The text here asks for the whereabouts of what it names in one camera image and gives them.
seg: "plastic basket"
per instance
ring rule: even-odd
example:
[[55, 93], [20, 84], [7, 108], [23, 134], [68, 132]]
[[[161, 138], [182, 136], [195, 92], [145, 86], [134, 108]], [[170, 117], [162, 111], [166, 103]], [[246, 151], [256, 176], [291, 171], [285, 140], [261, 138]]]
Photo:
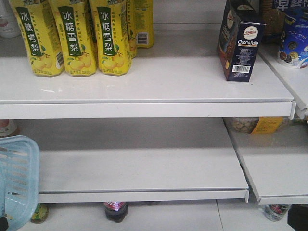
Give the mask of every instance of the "plastic basket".
[[5, 178], [5, 214], [8, 231], [15, 231], [30, 219], [38, 204], [39, 149], [26, 136], [0, 139], [0, 167]]

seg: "snack package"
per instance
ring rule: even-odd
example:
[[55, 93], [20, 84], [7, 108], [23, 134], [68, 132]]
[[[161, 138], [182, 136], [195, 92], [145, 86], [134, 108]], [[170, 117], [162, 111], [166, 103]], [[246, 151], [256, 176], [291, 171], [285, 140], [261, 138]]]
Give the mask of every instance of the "snack package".
[[98, 47], [98, 64], [106, 75], [120, 76], [131, 67], [126, 0], [90, 0]]
[[131, 57], [134, 58], [137, 55], [136, 44], [136, 20], [135, 20], [135, 2], [134, 0], [127, 0], [127, 27], [128, 27], [128, 43]]
[[308, 7], [305, 0], [261, 0], [260, 15], [266, 23], [263, 42], [280, 43], [284, 11], [293, 7]]
[[297, 69], [308, 66], [308, 8], [293, 7], [285, 11], [278, 62]]
[[153, 1], [135, 1], [135, 20], [137, 33], [137, 47], [149, 48], [154, 44], [153, 30]]
[[239, 133], [270, 134], [287, 127], [287, 117], [225, 117], [227, 128]]
[[86, 77], [97, 69], [87, 0], [49, 0], [57, 24], [65, 70]]
[[217, 47], [226, 80], [249, 82], [264, 27], [247, 0], [227, 0]]
[[47, 0], [10, 0], [33, 73], [52, 77], [64, 70], [61, 44]]

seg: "chocolate box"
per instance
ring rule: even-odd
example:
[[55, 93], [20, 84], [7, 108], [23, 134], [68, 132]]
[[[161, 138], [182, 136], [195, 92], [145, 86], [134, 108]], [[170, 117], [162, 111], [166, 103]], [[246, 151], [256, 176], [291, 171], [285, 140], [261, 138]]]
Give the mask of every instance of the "chocolate box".
[[227, 0], [217, 47], [226, 80], [249, 82], [265, 25], [247, 0]]

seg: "soda bottle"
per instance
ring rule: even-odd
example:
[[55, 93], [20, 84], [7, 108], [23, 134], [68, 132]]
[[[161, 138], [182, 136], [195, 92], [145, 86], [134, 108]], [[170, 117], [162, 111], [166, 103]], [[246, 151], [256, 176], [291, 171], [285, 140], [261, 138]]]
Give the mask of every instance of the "soda bottle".
[[290, 207], [291, 205], [288, 204], [266, 205], [264, 207], [265, 216], [271, 221], [279, 221]]
[[0, 36], [12, 38], [20, 34], [21, 32], [9, 0], [0, 0]]
[[13, 119], [0, 119], [0, 138], [19, 134], [19, 128]]
[[48, 206], [46, 204], [38, 203], [37, 208], [31, 217], [31, 222], [34, 224], [43, 223], [47, 219], [48, 213], [49, 213]]
[[123, 201], [104, 202], [105, 213], [109, 220], [120, 223], [128, 213], [128, 204]]

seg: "yellow drink bottle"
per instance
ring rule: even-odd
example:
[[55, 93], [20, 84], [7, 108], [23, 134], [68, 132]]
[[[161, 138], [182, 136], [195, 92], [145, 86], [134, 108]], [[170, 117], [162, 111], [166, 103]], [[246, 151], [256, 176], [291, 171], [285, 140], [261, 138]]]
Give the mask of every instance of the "yellow drink bottle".
[[89, 2], [95, 24], [99, 68], [106, 75], [123, 75], [131, 67], [126, 0]]
[[134, 58], [137, 55], [136, 44], [136, 20], [135, 20], [135, 2], [134, 0], [127, 0], [127, 27], [128, 27], [128, 43], [131, 57]]
[[55, 18], [65, 70], [71, 76], [96, 72], [97, 58], [88, 17], [87, 0], [49, 0]]
[[134, 0], [137, 33], [137, 47], [149, 48], [154, 45], [153, 0]]
[[47, 0], [10, 0], [32, 70], [52, 77], [64, 70], [61, 44]]

